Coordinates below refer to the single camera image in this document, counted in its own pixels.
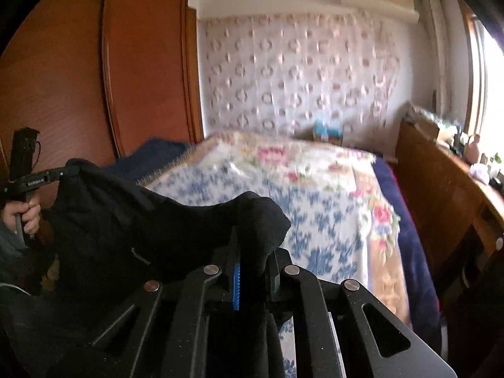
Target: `pink vase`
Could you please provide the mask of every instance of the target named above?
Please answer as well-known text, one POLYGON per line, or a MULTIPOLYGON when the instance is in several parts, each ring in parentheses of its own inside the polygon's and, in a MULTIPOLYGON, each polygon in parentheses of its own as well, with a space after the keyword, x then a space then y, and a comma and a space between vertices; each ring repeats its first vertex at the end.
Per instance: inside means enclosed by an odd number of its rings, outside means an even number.
POLYGON ((480 155, 478 145, 480 140, 479 135, 478 134, 472 135, 472 139, 473 140, 471 142, 471 138, 469 138, 469 142, 466 148, 464 149, 464 159, 466 160, 467 163, 471 165, 479 162, 479 155, 480 155))

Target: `silver bolt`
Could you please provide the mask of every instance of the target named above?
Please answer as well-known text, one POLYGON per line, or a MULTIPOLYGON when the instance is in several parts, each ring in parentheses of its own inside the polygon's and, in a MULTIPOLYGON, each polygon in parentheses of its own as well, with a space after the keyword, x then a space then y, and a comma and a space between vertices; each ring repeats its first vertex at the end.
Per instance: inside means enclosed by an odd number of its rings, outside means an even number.
POLYGON ((219 267, 215 264, 209 264, 203 269, 203 271, 205 272, 205 274, 213 276, 214 274, 217 274, 219 272, 219 267))
POLYGON ((159 281, 156 280, 150 280, 144 284, 144 290, 148 291, 149 293, 157 291, 159 287, 160 287, 159 281))
POLYGON ((289 264, 288 266, 285 266, 284 271, 289 276, 295 276, 296 274, 299 274, 299 267, 295 266, 294 264, 289 264))
POLYGON ((345 288, 347 290, 350 290, 350 291, 356 291, 360 288, 360 284, 357 280, 354 280, 354 279, 348 279, 348 280, 345 280, 345 282, 343 283, 343 285, 345 286, 345 288))

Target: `navy blue blanket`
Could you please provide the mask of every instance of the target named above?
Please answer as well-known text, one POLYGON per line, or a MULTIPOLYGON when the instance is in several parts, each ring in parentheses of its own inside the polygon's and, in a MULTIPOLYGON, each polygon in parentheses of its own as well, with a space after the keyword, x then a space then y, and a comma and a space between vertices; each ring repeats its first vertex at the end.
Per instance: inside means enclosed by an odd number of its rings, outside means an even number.
MULTIPOLYGON (((118 160, 105 170, 124 179, 138 181, 168 165, 189 147, 180 142, 152 139, 131 156, 118 160)), ((440 312, 422 244, 392 170, 381 157, 376 158, 373 168, 381 191, 401 217, 398 243, 413 331, 425 342, 432 343, 434 337, 439 334, 440 312)))

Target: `patterned wall covering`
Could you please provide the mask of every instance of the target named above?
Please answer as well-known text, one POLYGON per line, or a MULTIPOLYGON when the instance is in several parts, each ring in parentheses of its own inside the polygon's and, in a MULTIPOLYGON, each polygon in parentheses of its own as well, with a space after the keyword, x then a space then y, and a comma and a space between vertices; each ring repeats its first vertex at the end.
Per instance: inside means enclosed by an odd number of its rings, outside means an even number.
POLYGON ((238 128, 298 135, 316 120, 366 144, 387 120, 399 58, 384 23, 359 11, 203 20, 209 133, 238 128))

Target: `human hand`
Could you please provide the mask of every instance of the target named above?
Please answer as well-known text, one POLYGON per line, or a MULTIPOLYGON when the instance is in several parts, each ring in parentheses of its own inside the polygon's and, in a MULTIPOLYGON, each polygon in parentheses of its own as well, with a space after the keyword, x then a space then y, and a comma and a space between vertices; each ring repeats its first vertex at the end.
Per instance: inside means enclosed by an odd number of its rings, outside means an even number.
POLYGON ((29 202, 6 203, 2 210, 2 220, 9 230, 16 233, 16 214, 21 214, 21 220, 24 222, 24 231, 26 234, 35 234, 39 229, 40 223, 40 204, 38 193, 35 193, 29 202))

